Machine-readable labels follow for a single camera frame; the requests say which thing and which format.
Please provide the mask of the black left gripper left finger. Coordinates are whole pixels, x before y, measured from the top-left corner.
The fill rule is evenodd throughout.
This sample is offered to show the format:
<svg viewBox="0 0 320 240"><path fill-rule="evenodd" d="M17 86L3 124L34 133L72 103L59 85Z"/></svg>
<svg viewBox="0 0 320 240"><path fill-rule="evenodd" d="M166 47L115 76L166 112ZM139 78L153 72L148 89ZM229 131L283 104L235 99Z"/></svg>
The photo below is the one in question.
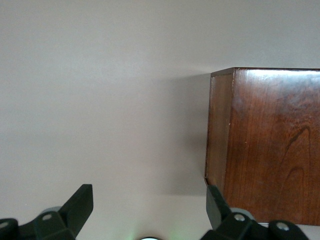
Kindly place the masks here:
<svg viewBox="0 0 320 240"><path fill-rule="evenodd" d="M92 211L93 186L83 184L57 211L23 225L14 218L0 219L0 240L76 240Z"/></svg>

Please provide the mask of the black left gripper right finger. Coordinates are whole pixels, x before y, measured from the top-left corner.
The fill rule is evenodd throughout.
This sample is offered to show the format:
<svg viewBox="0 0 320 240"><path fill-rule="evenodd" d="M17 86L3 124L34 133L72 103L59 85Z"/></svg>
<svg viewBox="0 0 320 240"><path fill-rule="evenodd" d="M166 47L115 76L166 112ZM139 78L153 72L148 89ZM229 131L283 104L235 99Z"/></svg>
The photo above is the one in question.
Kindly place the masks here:
<svg viewBox="0 0 320 240"><path fill-rule="evenodd" d="M215 185L206 188L206 212L212 229L201 240L309 240L292 222L272 220L265 227L249 212L232 210Z"/></svg>

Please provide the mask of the dark red wooden cabinet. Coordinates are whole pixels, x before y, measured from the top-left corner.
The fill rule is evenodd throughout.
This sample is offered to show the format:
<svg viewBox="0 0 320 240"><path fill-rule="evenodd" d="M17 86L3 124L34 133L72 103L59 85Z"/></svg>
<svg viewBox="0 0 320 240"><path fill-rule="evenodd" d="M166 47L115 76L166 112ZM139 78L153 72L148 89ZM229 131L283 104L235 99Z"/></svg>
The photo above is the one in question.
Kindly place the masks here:
<svg viewBox="0 0 320 240"><path fill-rule="evenodd" d="M259 222L320 226L320 69L213 72L204 179Z"/></svg>

